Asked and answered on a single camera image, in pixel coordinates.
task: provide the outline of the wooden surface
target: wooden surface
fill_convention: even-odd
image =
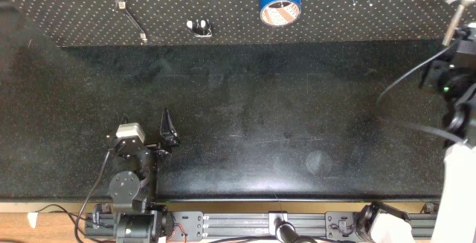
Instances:
[[[33,229],[27,217],[27,212],[33,212],[44,207],[44,203],[9,204],[0,203],[0,212],[19,211],[23,213],[0,213],[0,243],[5,242],[76,242],[74,225],[64,213],[40,213]],[[361,203],[282,203],[282,208],[289,213],[325,213],[326,211],[359,211]],[[409,213],[417,213],[422,203],[391,204]],[[61,204],[73,213],[77,212],[80,204]],[[204,213],[265,213],[270,210],[280,210],[277,203],[183,203],[169,204],[170,210],[201,210]]]

